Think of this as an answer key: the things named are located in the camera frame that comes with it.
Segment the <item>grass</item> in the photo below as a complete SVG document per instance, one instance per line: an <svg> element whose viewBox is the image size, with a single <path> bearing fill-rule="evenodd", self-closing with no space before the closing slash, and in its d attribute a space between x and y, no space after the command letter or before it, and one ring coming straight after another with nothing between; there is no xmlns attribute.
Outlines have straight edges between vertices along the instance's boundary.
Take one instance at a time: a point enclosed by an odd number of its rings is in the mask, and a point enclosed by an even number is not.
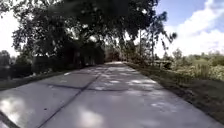
<svg viewBox="0 0 224 128"><path fill-rule="evenodd" d="M127 63L143 75L160 83L164 88L182 97L224 124L224 82L221 80L197 79L188 75Z"/></svg>
<svg viewBox="0 0 224 128"><path fill-rule="evenodd" d="M56 75L61 75L64 72L55 72L55 73L48 73L48 74L42 74L42 75L37 75L37 76L32 76L32 77L26 77L26 78L21 78L21 79L16 79L16 80L4 80L0 81L0 91L4 91L7 89L11 88L16 88L24 84L28 84L34 81L42 80L45 78L49 78L52 76Z"/></svg>

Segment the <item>vegetation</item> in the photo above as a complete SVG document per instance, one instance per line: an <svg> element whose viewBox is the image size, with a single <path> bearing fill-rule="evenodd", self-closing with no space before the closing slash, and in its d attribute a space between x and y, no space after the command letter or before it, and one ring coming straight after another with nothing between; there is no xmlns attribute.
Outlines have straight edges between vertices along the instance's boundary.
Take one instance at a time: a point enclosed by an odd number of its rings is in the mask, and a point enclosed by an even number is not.
<svg viewBox="0 0 224 128"><path fill-rule="evenodd" d="M0 52L0 79L24 78L3 81L1 90L54 72L122 60L224 123L224 56L183 56L179 49L169 56L167 43L177 34L165 31L167 13L157 14L157 4L158 0L0 2L0 15L13 11L19 21L13 47L20 52L17 58ZM164 48L162 59L155 54L157 45Z"/></svg>
<svg viewBox="0 0 224 128"><path fill-rule="evenodd" d="M219 52L182 56L177 49L164 67L128 63L208 115L224 123L224 55Z"/></svg>

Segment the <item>concrete path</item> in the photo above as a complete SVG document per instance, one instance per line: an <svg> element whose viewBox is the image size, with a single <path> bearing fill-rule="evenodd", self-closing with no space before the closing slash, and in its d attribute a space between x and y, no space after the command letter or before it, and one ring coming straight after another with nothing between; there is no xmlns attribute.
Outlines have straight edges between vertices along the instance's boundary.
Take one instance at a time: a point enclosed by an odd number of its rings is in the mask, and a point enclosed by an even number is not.
<svg viewBox="0 0 224 128"><path fill-rule="evenodd" d="M0 110L20 128L224 128L122 63L0 92Z"/></svg>

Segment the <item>cloud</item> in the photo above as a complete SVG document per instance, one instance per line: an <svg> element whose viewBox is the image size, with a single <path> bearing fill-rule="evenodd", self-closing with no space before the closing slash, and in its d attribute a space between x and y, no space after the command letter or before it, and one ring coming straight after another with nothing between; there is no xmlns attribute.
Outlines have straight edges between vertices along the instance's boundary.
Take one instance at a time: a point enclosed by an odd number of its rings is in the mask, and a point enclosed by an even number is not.
<svg viewBox="0 0 224 128"><path fill-rule="evenodd" d="M184 55L216 50L224 53L224 32L214 28L223 15L224 1L207 0L204 9L194 12L185 22L178 26L166 26L168 32L178 33L178 38L170 45L169 53L172 54L177 48Z"/></svg>

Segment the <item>sky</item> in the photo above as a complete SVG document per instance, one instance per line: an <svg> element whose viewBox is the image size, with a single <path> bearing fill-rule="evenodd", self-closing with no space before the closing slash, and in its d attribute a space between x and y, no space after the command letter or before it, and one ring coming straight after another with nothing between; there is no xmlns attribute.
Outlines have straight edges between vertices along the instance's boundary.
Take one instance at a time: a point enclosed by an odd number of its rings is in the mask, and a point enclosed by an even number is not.
<svg viewBox="0 0 224 128"><path fill-rule="evenodd" d="M171 55L179 48L183 55L220 51L224 53L224 0L160 0L158 13L167 11L168 33L176 32L178 38L169 46ZM18 22L10 12L0 19L0 50L18 55L12 48L12 32ZM156 53L163 56L162 45Z"/></svg>

